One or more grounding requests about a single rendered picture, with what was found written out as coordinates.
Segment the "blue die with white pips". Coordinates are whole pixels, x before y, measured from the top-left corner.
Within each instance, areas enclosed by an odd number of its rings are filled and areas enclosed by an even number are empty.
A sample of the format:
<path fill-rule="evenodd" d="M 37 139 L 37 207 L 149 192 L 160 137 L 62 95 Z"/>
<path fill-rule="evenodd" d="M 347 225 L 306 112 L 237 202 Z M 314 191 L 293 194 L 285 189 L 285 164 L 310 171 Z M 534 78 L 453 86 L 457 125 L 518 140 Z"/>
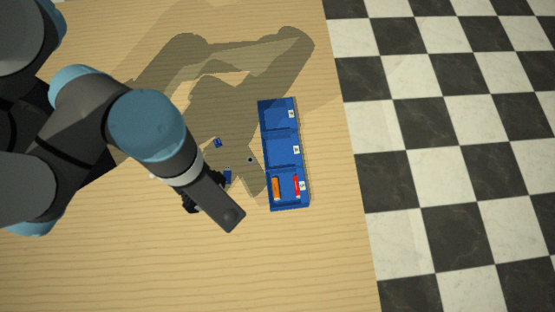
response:
<path fill-rule="evenodd" d="M 215 144 L 216 148 L 218 148 L 218 147 L 221 147 L 221 146 L 222 146 L 222 143 L 221 143 L 221 140 L 220 140 L 220 138 L 217 138 L 217 139 L 213 140 L 213 142 L 214 142 L 214 144 Z"/>

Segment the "blue usb stick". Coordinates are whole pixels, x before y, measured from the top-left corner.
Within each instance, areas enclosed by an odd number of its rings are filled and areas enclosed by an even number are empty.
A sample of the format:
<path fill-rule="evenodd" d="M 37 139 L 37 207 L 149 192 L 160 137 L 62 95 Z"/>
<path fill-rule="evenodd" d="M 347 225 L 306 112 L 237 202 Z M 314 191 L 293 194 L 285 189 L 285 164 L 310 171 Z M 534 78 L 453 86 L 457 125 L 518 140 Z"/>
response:
<path fill-rule="evenodd" d="M 225 166 L 225 170 L 223 171 L 223 175 L 226 178 L 226 184 L 230 184 L 231 180 L 232 180 L 231 166 Z"/>

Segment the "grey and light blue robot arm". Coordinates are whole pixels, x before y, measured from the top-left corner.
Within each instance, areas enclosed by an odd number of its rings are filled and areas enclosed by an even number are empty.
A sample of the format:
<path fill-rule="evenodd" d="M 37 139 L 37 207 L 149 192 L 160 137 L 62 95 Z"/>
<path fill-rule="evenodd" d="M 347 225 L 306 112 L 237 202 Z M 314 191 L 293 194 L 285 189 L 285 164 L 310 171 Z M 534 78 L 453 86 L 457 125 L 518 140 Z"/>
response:
<path fill-rule="evenodd" d="M 18 100 L 66 32 L 50 0 L 0 0 L 0 229 L 25 237 L 52 230 L 107 144 L 171 186 L 192 182 L 204 163 L 166 95 L 133 90 L 87 65 L 53 76 L 50 117 Z M 206 171 L 181 190 L 226 233 L 246 216 Z"/>

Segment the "orange battery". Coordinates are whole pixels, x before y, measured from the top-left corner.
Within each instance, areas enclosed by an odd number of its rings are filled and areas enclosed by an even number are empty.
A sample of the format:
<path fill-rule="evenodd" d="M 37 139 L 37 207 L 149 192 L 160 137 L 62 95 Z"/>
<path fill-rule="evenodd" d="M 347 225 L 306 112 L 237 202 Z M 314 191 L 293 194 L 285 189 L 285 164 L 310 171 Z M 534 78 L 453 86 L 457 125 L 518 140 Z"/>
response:
<path fill-rule="evenodd" d="M 273 198 L 274 200 L 280 200 L 280 192 L 279 192 L 279 185 L 278 185 L 278 178 L 272 178 L 272 190 L 273 190 Z"/>

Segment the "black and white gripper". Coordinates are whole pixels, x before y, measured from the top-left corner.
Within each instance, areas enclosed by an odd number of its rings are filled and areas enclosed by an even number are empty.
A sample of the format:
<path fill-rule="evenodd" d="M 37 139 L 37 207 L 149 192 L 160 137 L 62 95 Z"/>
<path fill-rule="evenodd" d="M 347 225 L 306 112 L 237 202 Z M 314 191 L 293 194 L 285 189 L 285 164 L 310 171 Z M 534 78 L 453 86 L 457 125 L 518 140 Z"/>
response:
<path fill-rule="evenodd" d="M 225 188 L 225 183 L 226 183 L 226 178 L 225 176 L 220 172 L 216 172 L 215 170 L 211 170 L 210 166 L 206 163 L 206 167 L 205 167 L 205 171 L 207 172 L 207 174 L 224 190 Z M 194 179 L 192 182 L 186 184 L 186 185 L 181 185 L 181 186 L 171 186 L 179 195 L 181 195 L 181 197 L 183 197 L 181 200 L 183 201 L 183 208 L 190 214 L 192 213 L 199 213 L 200 211 L 203 211 L 193 200 L 191 200 L 183 191 L 181 191 L 181 189 L 183 188 L 187 188 L 191 185 L 194 185 L 196 182 L 199 181 L 199 179 L 201 178 L 202 174 L 204 172 L 204 166 L 202 167 L 201 172 L 199 173 L 198 177 L 196 179 Z M 181 189 L 177 189 L 177 188 L 181 188 Z"/>

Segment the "blue bin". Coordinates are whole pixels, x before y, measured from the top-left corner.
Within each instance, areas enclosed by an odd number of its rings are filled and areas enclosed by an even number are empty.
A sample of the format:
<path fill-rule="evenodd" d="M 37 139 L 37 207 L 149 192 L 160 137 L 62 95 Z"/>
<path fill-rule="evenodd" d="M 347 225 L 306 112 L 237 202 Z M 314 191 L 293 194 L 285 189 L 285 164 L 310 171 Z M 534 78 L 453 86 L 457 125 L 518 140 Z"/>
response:
<path fill-rule="evenodd" d="M 309 207 L 293 98 L 262 100 L 257 103 L 270 209 L 285 211 Z M 294 175 L 297 175 L 300 198 L 296 198 Z M 278 179 L 278 201 L 273 198 L 272 178 Z"/>

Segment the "red aa battery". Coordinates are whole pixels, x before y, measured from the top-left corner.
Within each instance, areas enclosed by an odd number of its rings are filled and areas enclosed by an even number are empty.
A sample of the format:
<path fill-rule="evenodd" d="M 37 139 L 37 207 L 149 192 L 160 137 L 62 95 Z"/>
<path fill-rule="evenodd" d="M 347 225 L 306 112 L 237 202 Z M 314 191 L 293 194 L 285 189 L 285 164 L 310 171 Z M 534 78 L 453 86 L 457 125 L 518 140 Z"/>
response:
<path fill-rule="evenodd" d="M 299 192 L 299 187 L 298 187 L 298 182 L 297 182 L 297 175 L 293 176 L 293 182 L 294 182 L 294 187 L 295 187 L 296 198 L 300 198 L 300 192 Z"/>

